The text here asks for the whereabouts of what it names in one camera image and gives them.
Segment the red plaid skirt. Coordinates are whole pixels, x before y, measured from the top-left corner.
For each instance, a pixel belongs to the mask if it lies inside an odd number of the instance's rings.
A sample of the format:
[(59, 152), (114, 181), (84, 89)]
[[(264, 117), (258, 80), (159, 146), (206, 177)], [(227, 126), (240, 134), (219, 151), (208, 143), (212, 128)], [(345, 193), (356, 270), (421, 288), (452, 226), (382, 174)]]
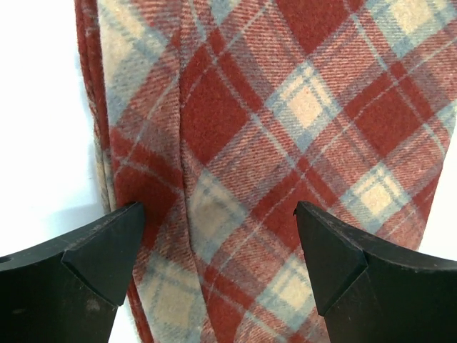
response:
[(454, 1), (77, 1), (104, 209), (141, 202), (135, 342), (327, 342), (301, 200), (421, 243)]

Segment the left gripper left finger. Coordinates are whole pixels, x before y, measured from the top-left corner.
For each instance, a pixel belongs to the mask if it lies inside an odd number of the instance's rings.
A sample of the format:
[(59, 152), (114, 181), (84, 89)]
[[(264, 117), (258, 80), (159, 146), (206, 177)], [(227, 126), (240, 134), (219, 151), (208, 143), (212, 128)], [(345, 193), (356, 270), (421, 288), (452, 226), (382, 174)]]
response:
[(1, 258), (2, 342), (107, 342), (145, 226), (128, 204)]

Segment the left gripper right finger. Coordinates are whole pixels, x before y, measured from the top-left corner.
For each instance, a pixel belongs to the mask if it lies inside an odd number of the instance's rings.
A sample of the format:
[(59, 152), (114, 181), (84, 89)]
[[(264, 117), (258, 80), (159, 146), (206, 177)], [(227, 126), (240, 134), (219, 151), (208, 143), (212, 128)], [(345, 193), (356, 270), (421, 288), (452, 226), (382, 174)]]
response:
[(310, 202), (294, 212), (331, 342), (455, 342), (456, 262), (352, 227)]

